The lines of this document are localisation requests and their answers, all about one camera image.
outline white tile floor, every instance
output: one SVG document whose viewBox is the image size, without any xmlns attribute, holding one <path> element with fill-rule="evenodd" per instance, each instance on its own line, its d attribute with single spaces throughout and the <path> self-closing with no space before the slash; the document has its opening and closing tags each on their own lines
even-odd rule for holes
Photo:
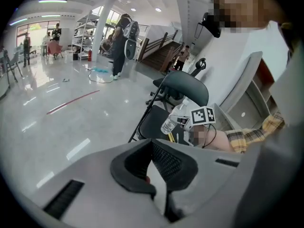
<svg viewBox="0 0 304 228">
<path fill-rule="evenodd" d="M 126 63 L 119 80 L 91 82 L 86 68 L 94 66 L 109 73 L 92 72 L 92 80 L 110 81 L 108 61 L 104 57 L 103 63 L 65 63 L 64 58 L 37 57 L 22 69 L 23 79 L 18 72 L 19 82 L 11 79 L 12 88 L 0 101 L 0 163 L 9 181 L 26 196 L 79 158 L 130 138 L 156 87 L 146 76 L 150 69 L 141 67 L 145 75 L 139 73 L 133 61 Z"/>
</svg>

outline wooden stair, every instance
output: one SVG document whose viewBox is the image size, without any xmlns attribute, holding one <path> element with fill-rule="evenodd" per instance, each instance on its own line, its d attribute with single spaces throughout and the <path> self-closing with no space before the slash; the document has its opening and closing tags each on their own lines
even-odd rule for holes
<svg viewBox="0 0 304 228">
<path fill-rule="evenodd" d="M 156 70 L 160 70 L 167 57 L 167 54 L 170 51 L 170 48 L 178 48 L 179 46 L 179 43 L 173 41 L 157 50 L 156 52 L 153 52 L 151 55 L 147 56 L 143 61 L 141 61 L 141 63 L 153 67 Z"/>
</svg>

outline water bottle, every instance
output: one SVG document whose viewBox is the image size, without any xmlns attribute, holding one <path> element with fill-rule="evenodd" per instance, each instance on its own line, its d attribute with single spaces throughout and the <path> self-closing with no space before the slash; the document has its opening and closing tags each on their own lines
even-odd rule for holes
<svg viewBox="0 0 304 228">
<path fill-rule="evenodd" d="M 170 115 L 175 115 L 175 116 L 184 116 L 186 114 L 187 110 L 187 105 L 189 101 L 188 100 L 183 100 L 183 102 L 176 107 L 174 107 L 173 111 L 170 113 Z M 172 132 L 172 130 L 176 127 L 177 122 L 172 121 L 168 116 L 166 121 L 162 124 L 161 126 L 161 131 L 163 134 L 169 134 Z"/>
</svg>

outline red line on floor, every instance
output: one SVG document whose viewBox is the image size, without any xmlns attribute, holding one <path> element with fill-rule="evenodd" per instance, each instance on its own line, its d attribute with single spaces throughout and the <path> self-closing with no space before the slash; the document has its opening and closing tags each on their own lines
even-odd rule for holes
<svg viewBox="0 0 304 228">
<path fill-rule="evenodd" d="M 74 99 L 74 100 L 71 100 L 71 101 L 69 101 L 69 102 L 67 102 L 67 103 L 64 103 L 64 104 L 62 104 L 62 105 L 59 105 L 59 106 L 57 106 L 56 108 L 54 108 L 53 110 L 50 110 L 50 111 L 47 113 L 47 115 L 53 113 L 54 111 L 59 110 L 60 108 L 66 106 L 66 105 L 68 105 L 68 104 L 70 104 L 70 103 L 72 103 L 72 102 L 74 102 L 74 101 L 76 101 L 76 100 L 79 100 L 79 99 L 81 99 L 81 98 L 83 98 L 83 97 L 85 97 L 85 96 L 94 94 L 94 93 L 96 93 L 96 92 L 98 92 L 98 91 L 100 91 L 100 90 L 93 91 L 93 92 L 91 92 L 91 93 L 88 93 L 88 94 L 86 94 L 86 95 L 83 95 L 83 96 L 81 96 L 81 97 L 78 97 L 78 98 L 76 98 L 76 99 Z"/>
</svg>

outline white pillar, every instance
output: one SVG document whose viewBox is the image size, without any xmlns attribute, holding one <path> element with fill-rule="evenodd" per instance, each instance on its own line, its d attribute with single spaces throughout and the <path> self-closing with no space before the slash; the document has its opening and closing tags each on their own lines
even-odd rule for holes
<svg viewBox="0 0 304 228">
<path fill-rule="evenodd" d="M 104 4 L 104 8 L 101 11 L 98 24 L 96 26 L 96 31 L 94 34 L 93 46 L 92 46 L 92 61 L 97 60 L 97 54 L 99 51 L 100 41 L 103 36 L 103 31 L 105 27 L 106 20 L 108 15 L 114 5 L 115 0 L 108 0 Z"/>
</svg>

